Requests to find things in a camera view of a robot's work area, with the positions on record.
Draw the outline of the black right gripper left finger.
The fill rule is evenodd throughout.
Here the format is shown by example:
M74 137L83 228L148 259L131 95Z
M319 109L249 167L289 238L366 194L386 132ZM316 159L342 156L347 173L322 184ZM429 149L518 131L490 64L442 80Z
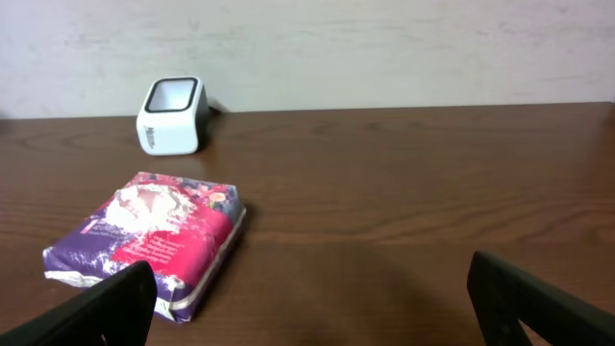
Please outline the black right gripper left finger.
M138 261L2 334L1 343L7 346L143 345L157 294L150 264Z

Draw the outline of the white barcode scanner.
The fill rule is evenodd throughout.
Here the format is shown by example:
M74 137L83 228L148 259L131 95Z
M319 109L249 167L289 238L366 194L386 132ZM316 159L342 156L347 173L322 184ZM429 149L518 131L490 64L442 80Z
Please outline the white barcode scanner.
M150 156L187 155L203 144L209 104L205 87L196 76L154 81L136 117L142 150Z

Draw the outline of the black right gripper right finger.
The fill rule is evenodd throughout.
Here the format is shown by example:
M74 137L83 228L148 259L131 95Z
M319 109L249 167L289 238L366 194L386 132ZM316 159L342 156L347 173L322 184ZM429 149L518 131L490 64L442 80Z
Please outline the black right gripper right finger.
M527 325L552 345L613 345L614 316L487 252L467 290L487 345L530 345Z

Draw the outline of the pink purple floral pad pack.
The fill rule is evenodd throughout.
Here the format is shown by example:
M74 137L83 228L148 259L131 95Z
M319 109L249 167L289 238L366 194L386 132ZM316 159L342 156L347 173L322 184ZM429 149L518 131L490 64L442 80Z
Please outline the pink purple floral pad pack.
M157 285L155 312L187 323L234 246L245 215L234 185L139 172L43 250L44 275L88 288L144 260Z

